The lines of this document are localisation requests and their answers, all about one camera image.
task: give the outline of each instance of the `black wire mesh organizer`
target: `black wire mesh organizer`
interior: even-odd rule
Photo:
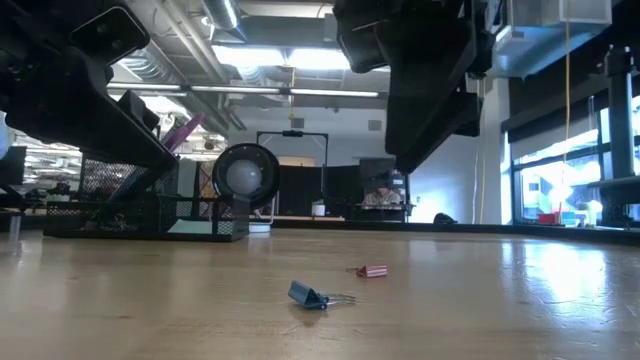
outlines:
[[[249,199],[176,195],[178,173],[85,157],[79,201],[48,202],[44,235],[219,242],[249,234]]]
[[[249,234],[249,200],[153,195],[133,202],[49,202],[45,236],[229,242]]]

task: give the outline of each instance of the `person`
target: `person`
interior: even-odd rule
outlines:
[[[400,204],[402,198],[395,191],[381,187],[377,191],[367,194],[364,197],[363,205],[390,205]]]

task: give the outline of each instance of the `ceiling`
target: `ceiling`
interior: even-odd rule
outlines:
[[[327,23],[331,23],[331,21],[335,22],[331,14],[331,2],[304,0],[240,0],[238,5],[243,13],[241,26],[246,24],[246,32],[249,35],[260,34],[260,36],[247,36],[247,42],[245,44],[238,44],[237,41],[236,43],[228,44],[224,42],[226,41],[224,39],[228,37],[224,31],[216,30],[214,31],[214,36],[210,38],[211,29],[203,22],[205,12],[200,0],[172,1],[174,1],[186,15],[192,27],[198,32],[197,35],[207,46],[213,43],[218,46],[223,46],[224,48],[232,47],[238,49],[244,47],[272,49],[283,54],[285,59],[291,59],[292,52],[300,48],[296,46],[295,41],[301,39],[301,41],[307,41],[307,43],[311,43],[312,41],[313,43],[318,43],[319,49],[330,49],[329,51],[333,52],[339,51],[335,43],[335,34],[327,33],[326,29],[324,29],[328,26]],[[163,15],[163,12],[158,9],[155,1],[129,0],[128,4],[151,34],[152,42],[169,60],[168,63],[170,63],[178,73],[184,75],[185,82],[189,84],[220,83],[218,79],[213,79],[212,76],[205,71],[202,64],[196,60],[193,53],[178,37],[175,27],[171,26],[170,21]],[[274,20],[276,24],[285,24],[282,26],[290,30],[281,31],[275,29],[275,26],[269,25],[272,24]],[[188,33],[188,29],[184,24],[180,24],[179,27],[179,30]],[[299,34],[296,34],[296,29],[307,29],[309,31],[304,32],[300,30]],[[224,54],[220,54],[219,51],[214,54],[216,55],[217,61],[219,61],[219,59],[225,60],[224,56],[220,56]],[[368,74],[355,74],[348,69],[348,63],[343,55],[341,55],[341,52],[339,56],[342,57],[343,61],[338,65],[329,66],[328,69],[319,69],[318,65],[311,66],[311,68],[296,68],[295,75],[292,74],[290,68],[260,66],[260,71],[266,78],[262,84],[263,86],[264,84],[268,84],[278,87],[291,87],[294,85],[296,88],[325,90],[388,91],[390,75],[388,71],[383,70],[373,71]],[[255,60],[256,64],[260,64],[260,61],[264,60],[264,58],[254,56],[249,60]],[[113,81],[141,81],[123,67],[116,66],[116,68],[118,69],[115,71],[116,74]],[[243,80],[236,67],[231,64],[223,64],[222,69],[225,72],[224,77],[227,77],[231,84],[255,85]],[[220,106],[218,97],[211,97],[209,95],[210,94],[202,95],[205,103],[210,107],[218,108]],[[178,103],[181,101],[179,98],[174,100]],[[228,123],[227,131],[216,131],[224,136],[238,131],[282,131],[291,128],[290,121],[288,120],[288,116],[291,113],[291,99],[289,97],[275,98],[256,95],[230,95],[225,100],[227,105],[225,109],[242,122],[243,127],[239,128],[232,123]],[[332,136],[342,137],[366,138],[383,136],[383,132],[369,131],[368,121],[385,120],[386,101],[384,100],[296,96],[293,99],[293,104],[293,113],[295,116],[305,119],[304,131],[326,132]],[[190,113],[199,112],[198,109],[190,109],[188,106],[185,107]]]

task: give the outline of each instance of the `black machine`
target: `black machine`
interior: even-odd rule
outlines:
[[[338,0],[338,43],[351,69],[391,67],[386,151],[411,173],[451,134],[479,134],[466,78],[492,66],[500,0]]]
[[[133,93],[116,103],[110,65],[149,43],[123,2],[0,0],[0,110],[7,125],[105,159],[175,162],[151,130],[159,118]]]

